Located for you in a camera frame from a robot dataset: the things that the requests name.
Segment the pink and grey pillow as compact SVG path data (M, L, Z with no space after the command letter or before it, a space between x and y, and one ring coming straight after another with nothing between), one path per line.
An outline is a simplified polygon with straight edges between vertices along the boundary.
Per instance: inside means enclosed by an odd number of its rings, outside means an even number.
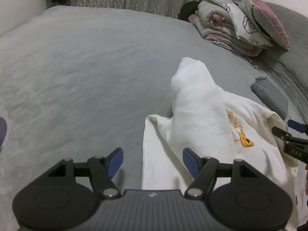
M271 8L262 0L232 0L263 34L289 51L287 33Z

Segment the folded floral quilt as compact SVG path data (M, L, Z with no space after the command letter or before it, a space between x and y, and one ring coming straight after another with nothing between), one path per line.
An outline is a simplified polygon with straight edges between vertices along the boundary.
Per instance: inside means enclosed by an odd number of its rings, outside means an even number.
M201 0L189 20L204 40L243 57L255 57L274 46L231 0Z

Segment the folded grey cloth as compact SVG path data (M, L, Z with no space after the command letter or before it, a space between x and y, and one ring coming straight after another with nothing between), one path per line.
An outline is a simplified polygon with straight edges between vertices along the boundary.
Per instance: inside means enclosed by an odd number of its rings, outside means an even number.
M282 92L267 78L258 77L251 85L251 91L283 120L287 118L288 101Z

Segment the grey quilted headboard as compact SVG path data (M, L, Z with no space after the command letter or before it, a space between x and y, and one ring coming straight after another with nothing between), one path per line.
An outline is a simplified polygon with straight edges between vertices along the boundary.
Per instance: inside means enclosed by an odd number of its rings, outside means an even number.
M267 3L282 23L289 50L280 45L262 51L255 58L293 103L307 123L307 17L281 5Z

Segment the white Winnie the Pooh sweatshirt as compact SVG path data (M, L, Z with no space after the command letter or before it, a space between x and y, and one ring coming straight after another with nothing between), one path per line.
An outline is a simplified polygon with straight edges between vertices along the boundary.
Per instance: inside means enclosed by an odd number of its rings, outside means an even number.
M184 57L172 78L172 117L149 115L145 120L144 190L185 191L193 178L183 150L222 163L242 159L284 189L293 202L298 161L283 153L283 142L271 129L287 130L281 117L260 104L215 84L205 64Z

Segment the round dark phone stand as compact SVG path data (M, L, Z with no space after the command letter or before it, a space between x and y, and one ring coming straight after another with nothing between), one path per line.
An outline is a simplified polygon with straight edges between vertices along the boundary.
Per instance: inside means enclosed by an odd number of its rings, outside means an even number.
M0 146L2 146L7 134L7 123L4 118L0 117Z

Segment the black plush item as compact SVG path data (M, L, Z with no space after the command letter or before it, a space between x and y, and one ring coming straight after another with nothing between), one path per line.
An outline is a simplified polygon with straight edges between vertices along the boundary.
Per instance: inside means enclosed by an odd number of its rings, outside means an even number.
M182 21L188 21L189 16L191 16L192 14L195 14L195 11L198 9L198 5L199 5L198 1L192 1L192 2L185 3L180 9L180 12L177 18Z

